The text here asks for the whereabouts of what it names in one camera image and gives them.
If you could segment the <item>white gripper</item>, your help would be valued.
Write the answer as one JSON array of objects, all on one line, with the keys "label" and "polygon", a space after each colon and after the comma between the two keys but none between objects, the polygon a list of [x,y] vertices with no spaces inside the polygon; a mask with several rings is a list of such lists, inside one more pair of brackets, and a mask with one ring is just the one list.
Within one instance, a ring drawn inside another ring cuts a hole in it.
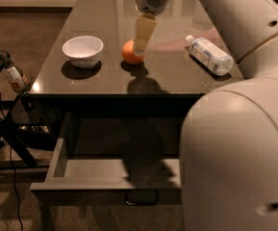
[{"label": "white gripper", "polygon": [[141,56],[145,53],[149,40],[157,25],[155,16],[164,11],[168,1],[169,0],[136,0],[137,10],[144,13],[138,17],[135,28],[133,51],[137,56]]}]

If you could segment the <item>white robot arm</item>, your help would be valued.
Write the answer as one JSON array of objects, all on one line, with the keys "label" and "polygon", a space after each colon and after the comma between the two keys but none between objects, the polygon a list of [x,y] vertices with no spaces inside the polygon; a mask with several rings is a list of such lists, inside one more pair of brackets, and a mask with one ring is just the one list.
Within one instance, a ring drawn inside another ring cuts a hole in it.
[{"label": "white robot arm", "polygon": [[278,5],[199,1],[242,79],[202,96],[184,120],[185,231],[278,231]]}]

